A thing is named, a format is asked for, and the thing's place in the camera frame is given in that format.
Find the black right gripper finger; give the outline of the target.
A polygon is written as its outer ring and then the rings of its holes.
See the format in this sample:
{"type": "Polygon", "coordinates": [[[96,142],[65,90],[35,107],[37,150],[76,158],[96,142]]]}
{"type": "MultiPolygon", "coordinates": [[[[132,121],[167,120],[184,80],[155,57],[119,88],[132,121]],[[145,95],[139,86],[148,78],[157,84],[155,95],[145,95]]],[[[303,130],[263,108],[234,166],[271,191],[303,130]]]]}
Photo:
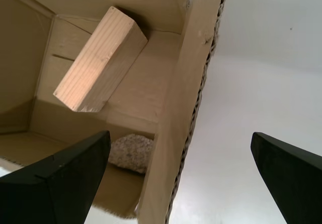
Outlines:
{"type": "Polygon", "coordinates": [[[251,152],[287,223],[321,223],[321,156],[254,132],[251,152]]]}
{"type": "Polygon", "coordinates": [[[101,131],[1,177],[1,223],[84,223],[111,148],[101,131]]]}

